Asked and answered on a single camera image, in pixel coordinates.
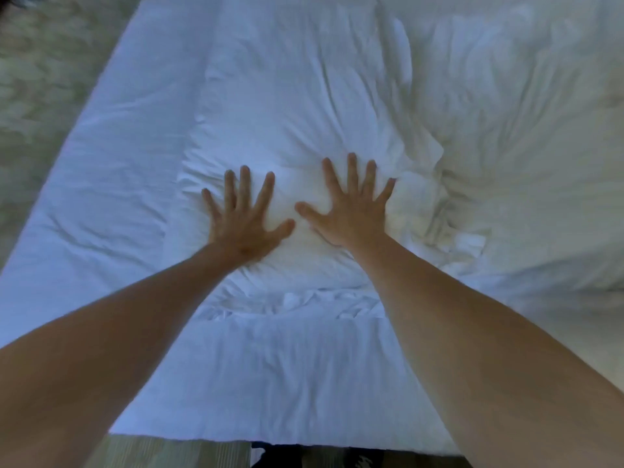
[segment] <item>white bed sheet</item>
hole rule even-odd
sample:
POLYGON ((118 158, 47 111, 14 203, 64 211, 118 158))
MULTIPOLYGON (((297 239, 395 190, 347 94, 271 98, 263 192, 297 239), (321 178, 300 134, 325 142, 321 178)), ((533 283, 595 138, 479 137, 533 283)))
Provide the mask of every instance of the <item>white bed sheet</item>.
MULTIPOLYGON (((478 1, 395 6, 405 17, 478 1)), ((219 6, 141 4, 0 277, 0 346, 156 270, 219 6)), ((515 304, 624 388, 624 293, 515 304)), ((389 323, 332 319, 341 305, 192 320, 112 431, 455 453, 389 323)))

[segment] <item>person's right hand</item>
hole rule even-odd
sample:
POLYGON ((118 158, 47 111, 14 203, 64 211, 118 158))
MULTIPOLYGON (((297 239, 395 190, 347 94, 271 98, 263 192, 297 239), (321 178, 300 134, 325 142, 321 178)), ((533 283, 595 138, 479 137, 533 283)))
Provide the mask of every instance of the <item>person's right hand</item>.
POLYGON ((325 184, 330 190, 332 209, 327 215, 318 213, 305 202, 298 202, 294 209, 325 240, 335 246, 344 246, 349 251, 357 246, 368 246, 384 235, 386 223, 386 202, 392 195, 396 179, 388 180, 386 187, 375 199, 375 174, 377 164, 366 165, 366 177, 359 187, 358 158, 354 153, 348 156, 347 192, 344 192, 336 177, 329 158, 323 159, 325 184))

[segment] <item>forearm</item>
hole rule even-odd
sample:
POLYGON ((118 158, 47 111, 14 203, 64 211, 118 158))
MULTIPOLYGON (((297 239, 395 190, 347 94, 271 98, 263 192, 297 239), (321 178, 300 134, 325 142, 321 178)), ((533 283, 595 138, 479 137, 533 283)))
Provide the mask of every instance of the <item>forearm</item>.
POLYGON ((568 349, 387 236, 352 252, 476 466, 622 463, 624 397, 568 349))
POLYGON ((65 457, 72 455, 76 465, 84 461, 79 452, 88 454, 105 434, 233 267, 209 245, 0 350, 0 464, 11 456, 16 467, 30 466, 29 457, 37 466, 42 459, 71 466, 65 457))

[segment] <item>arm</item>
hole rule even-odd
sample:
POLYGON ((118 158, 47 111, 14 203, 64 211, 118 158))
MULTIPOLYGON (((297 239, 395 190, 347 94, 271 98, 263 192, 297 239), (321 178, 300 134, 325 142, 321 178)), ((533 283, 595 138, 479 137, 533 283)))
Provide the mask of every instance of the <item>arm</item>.
POLYGON ((417 258, 384 233, 393 183, 373 200, 374 163, 334 207, 297 211, 345 246, 375 285, 414 373, 476 467, 624 466, 624 394, 521 315, 417 258))
POLYGON ((203 191, 211 244, 0 350, 0 466, 82 466, 210 291, 292 233, 292 220, 263 228, 274 180, 267 175, 251 207, 249 169, 238 200, 229 171, 223 211, 203 191))

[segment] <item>person's left hand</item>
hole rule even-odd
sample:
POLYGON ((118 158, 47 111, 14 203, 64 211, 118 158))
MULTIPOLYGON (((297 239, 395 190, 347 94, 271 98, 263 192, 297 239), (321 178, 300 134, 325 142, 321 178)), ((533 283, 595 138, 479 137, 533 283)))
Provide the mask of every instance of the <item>person's left hand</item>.
POLYGON ((275 174, 269 172, 266 176, 253 206, 252 180, 247 166, 240 168, 238 195, 234 187, 234 172, 225 173, 223 210, 215 203, 208 189, 201 191, 210 212, 210 243, 221 245, 237 266, 264 258, 294 230, 294 220, 285 220, 273 231, 265 230, 264 218, 273 196, 275 174))

